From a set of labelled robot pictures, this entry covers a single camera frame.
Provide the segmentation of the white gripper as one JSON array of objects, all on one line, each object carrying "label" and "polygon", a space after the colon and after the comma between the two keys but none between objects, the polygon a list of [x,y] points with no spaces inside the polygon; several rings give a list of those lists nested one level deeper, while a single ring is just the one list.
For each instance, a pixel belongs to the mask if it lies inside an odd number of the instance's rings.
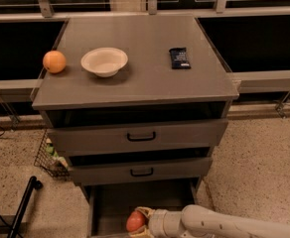
[{"label": "white gripper", "polygon": [[143,225],[129,232],[130,238],[181,238],[185,231],[180,211],[155,210],[145,206],[138,206],[135,210],[142,213],[149,222],[148,227]]}]

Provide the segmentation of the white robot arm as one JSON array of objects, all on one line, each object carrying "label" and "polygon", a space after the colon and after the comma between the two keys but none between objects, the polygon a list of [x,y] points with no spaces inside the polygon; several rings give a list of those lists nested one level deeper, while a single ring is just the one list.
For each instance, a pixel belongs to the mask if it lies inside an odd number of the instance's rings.
[{"label": "white robot arm", "polygon": [[131,238],[290,238],[290,225],[225,215],[193,204],[180,211],[138,206],[126,229]]}]

